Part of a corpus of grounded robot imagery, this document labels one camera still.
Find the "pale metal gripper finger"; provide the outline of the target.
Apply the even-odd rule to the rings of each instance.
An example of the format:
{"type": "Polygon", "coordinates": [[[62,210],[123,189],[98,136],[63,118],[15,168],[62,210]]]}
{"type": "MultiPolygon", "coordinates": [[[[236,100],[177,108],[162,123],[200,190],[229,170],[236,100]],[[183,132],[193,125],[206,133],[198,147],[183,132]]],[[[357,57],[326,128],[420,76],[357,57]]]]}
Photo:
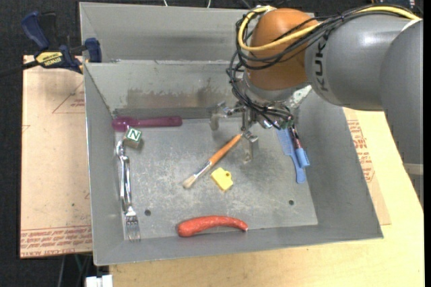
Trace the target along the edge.
{"type": "Polygon", "coordinates": [[[226,117],[225,113],[225,102],[219,102],[218,104],[210,107],[209,112],[209,126],[212,131],[216,131],[219,128],[219,120],[226,117]]]}
{"type": "Polygon", "coordinates": [[[244,151],[244,163],[251,162],[255,151],[259,146],[259,138],[250,131],[245,131],[242,134],[242,148],[244,151]]]}

